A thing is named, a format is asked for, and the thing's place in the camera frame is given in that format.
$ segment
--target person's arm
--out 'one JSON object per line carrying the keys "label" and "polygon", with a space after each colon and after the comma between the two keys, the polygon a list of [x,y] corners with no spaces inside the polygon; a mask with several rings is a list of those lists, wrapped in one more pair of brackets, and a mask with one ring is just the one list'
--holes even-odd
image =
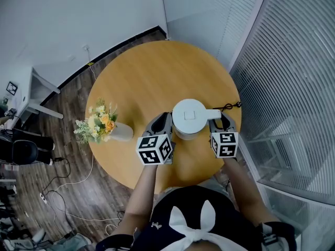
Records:
{"label": "person's arm", "polygon": [[244,168],[235,159],[224,159],[224,169],[234,192],[236,203],[243,216],[255,226],[260,223],[279,221],[265,206],[258,192],[256,183],[252,181]]}
{"label": "person's arm", "polygon": [[137,181],[129,199],[125,216],[112,235],[133,235],[136,228],[143,229],[150,220],[155,190],[157,165],[147,165]]}
{"label": "person's arm", "polygon": [[9,119],[9,116],[1,117],[1,118],[0,118],[0,126],[1,126],[2,124],[4,124],[5,122],[7,122],[8,119]]}

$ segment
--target wooden tabletop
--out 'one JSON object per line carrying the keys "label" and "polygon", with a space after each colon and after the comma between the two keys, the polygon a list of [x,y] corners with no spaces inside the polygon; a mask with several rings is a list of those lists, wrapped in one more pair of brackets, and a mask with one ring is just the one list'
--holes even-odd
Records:
{"label": "wooden tabletop", "polygon": [[[102,168],[121,184],[134,188],[143,165],[136,141],[147,124],[159,114],[172,111],[182,99],[194,98],[207,109],[239,101],[235,84],[222,65],[207,52],[187,43],[155,41],[131,48],[116,57],[101,72],[86,104],[95,106],[99,97],[118,105],[118,122],[131,126],[129,142],[111,140],[90,143]],[[226,113],[241,126],[241,108]],[[223,165],[209,144],[209,127],[191,141],[173,134],[176,143],[173,165],[158,167],[155,192],[171,186],[195,185],[210,178]]]}

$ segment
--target white vase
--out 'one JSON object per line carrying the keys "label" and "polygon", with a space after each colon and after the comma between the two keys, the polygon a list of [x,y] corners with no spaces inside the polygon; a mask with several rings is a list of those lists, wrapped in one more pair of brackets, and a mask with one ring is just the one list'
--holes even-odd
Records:
{"label": "white vase", "polygon": [[116,127],[110,133],[110,137],[113,140],[130,141],[132,139],[134,136],[134,131],[130,126],[119,122],[115,122],[115,125]]}

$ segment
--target white cable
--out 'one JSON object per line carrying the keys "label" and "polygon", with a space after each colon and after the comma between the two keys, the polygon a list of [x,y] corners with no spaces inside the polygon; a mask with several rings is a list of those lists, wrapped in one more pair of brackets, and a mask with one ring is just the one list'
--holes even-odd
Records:
{"label": "white cable", "polygon": [[90,67],[90,69],[91,69],[91,71],[92,71],[92,73],[93,73],[94,79],[96,79],[96,77],[95,77],[95,72],[93,71],[93,69],[92,69],[92,67],[91,67],[91,65],[90,65],[90,63],[91,63],[90,51],[89,51],[88,48],[86,49],[86,51],[87,51],[87,56],[88,56],[88,65],[89,65],[89,67]]}
{"label": "white cable", "polygon": [[110,234],[107,232],[107,227],[108,227],[108,226],[114,226],[115,228],[117,228],[117,226],[114,225],[114,224],[108,224],[108,225],[106,226],[106,234],[107,234],[108,236],[110,236]]}
{"label": "white cable", "polygon": [[65,186],[65,185],[67,185],[67,184],[79,184],[79,183],[82,183],[82,182],[84,182],[85,180],[87,180],[87,179],[89,178],[89,176],[91,175],[91,173],[92,173],[92,170],[93,170],[93,164],[94,164],[94,155],[92,155],[92,166],[91,166],[91,171],[90,171],[90,173],[88,174],[88,176],[87,176],[84,180],[81,180],[81,181],[78,181],[78,182],[67,182],[67,183],[62,184],[61,186],[59,186],[56,190],[54,190],[54,191],[50,191],[50,192],[53,192],[52,197],[51,197],[52,202],[54,203],[55,207],[56,207],[59,211],[65,213],[65,214],[67,214],[67,215],[73,216],[73,217],[75,217],[75,218],[77,218],[77,219],[87,220],[87,221],[108,221],[108,220],[118,220],[119,218],[114,218],[114,219],[104,219],[104,220],[81,218],[80,216],[76,216],[76,215],[74,215],[74,214],[65,212],[64,210],[58,208],[58,206],[57,206],[56,203],[54,202],[53,196],[54,196],[54,194],[56,193],[56,191],[59,190],[59,188]]}
{"label": "white cable", "polygon": [[54,213],[54,217],[53,217],[54,224],[56,225],[57,229],[62,233],[62,231],[60,230],[60,228],[58,227],[58,225],[56,223],[56,217],[57,217],[56,211],[54,210],[54,208],[49,203],[47,203],[47,205],[52,209],[52,211]]}

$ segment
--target black shirt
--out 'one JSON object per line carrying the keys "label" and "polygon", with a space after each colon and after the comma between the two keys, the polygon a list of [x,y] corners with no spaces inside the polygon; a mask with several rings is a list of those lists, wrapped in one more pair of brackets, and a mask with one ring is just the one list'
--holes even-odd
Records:
{"label": "black shirt", "polygon": [[[178,207],[187,223],[193,229],[200,229],[200,213],[204,202],[208,200],[214,207],[215,226],[210,231],[241,245],[247,250],[262,250],[264,233],[261,227],[255,227],[242,214],[235,210],[232,202],[223,194],[200,186],[189,186],[172,191],[154,208],[149,225],[133,241],[133,235],[113,235],[96,246],[97,251],[107,248],[130,248],[130,250],[161,250],[184,235],[169,226],[170,214],[174,206]],[[159,229],[152,223],[161,225]],[[276,237],[286,239],[289,250],[295,250],[294,228],[286,223],[266,223],[276,232]]]}

